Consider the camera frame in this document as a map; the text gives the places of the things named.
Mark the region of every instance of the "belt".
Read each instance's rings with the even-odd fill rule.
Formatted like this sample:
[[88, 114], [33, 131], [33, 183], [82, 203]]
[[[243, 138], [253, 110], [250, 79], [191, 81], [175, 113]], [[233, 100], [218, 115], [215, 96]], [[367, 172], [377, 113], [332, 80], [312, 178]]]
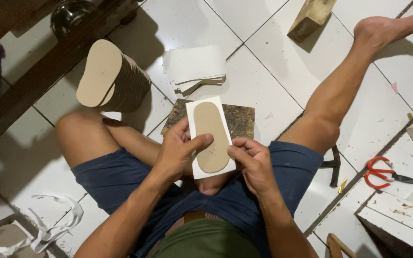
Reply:
[[168, 236], [170, 233], [175, 231], [175, 229], [179, 228], [180, 226], [188, 222], [191, 222], [194, 220], [200, 220], [200, 219], [223, 220], [217, 215], [206, 213], [204, 211], [189, 212], [189, 213], [184, 214], [182, 218], [177, 220], [175, 224], [173, 224], [173, 226], [170, 227], [170, 229], [165, 233], [165, 236]]

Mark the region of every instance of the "green shirt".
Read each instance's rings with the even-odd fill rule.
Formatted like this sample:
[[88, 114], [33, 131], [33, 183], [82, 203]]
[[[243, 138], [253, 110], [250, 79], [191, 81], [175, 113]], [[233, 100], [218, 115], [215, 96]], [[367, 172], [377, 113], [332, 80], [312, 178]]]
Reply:
[[256, 247], [226, 221], [200, 219], [177, 228], [160, 241], [150, 258], [257, 258]]

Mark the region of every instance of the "navy blue shorts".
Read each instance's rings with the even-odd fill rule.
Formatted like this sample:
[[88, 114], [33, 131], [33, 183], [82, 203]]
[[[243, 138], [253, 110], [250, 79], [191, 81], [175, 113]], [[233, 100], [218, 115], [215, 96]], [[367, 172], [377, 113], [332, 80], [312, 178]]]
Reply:
[[[273, 141], [268, 148], [278, 188], [294, 217], [299, 202], [323, 162], [323, 156], [312, 149], [288, 142]], [[71, 170], [76, 181], [95, 199], [98, 207], [112, 214], [141, 184], [151, 167], [121, 148]], [[215, 196], [198, 191], [184, 193], [173, 184], [141, 231], [132, 256], [145, 257], [179, 218], [193, 211], [215, 214], [232, 223], [249, 237], [262, 257], [270, 257], [259, 204], [248, 190], [241, 173]]]

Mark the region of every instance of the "wooden stick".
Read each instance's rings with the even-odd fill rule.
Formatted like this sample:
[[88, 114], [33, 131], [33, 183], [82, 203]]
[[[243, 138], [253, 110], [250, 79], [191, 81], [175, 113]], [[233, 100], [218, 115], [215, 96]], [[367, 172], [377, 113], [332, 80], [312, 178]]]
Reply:
[[342, 258], [341, 246], [332, 238], [332, 234], [328, 235], [328, 247], [331, 258]]
[[329, 236], [332, 237], [332, 239], [334, 239], [334, 241], [336, 241], [336, 243], [339, 244], [339, 246], [341, 247], [342, 251], [344, 251], [344, 253], [350, 257], [350, 258], [356, 258], [356, 254], [355, 252], [353, 252], [351, 249], [348, 248], [348, 246], [346, 244], [344, 244], [336, 235], [334, 235], [333, 233], [329, 233]]

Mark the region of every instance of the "leg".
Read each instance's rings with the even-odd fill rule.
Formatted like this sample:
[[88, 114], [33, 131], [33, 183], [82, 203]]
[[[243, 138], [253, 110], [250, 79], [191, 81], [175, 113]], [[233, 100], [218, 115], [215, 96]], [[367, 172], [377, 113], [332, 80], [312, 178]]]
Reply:
[[313, 92], [304, 115], [278, 141], [300, 144], [324, 155], [336, 143], [339, 126], [374, 55], [412, 33], [413, 15], [361, 20], [355, 27], [355, 41], [347, 57]]
[[[63, 116], [55, 127], [66, 162], [76, 167], [84, 162], [114, 153], [121, 146], [149, 167], [156, 163], [161, 145], [147, 139], [132, 127], [106, 118], [98, 112], [74, 112]], [[215, 195], [229, 179], [229, 174], [195, 180], [199, 191]], [[184, 172], [193, 179], [192, 167]]]

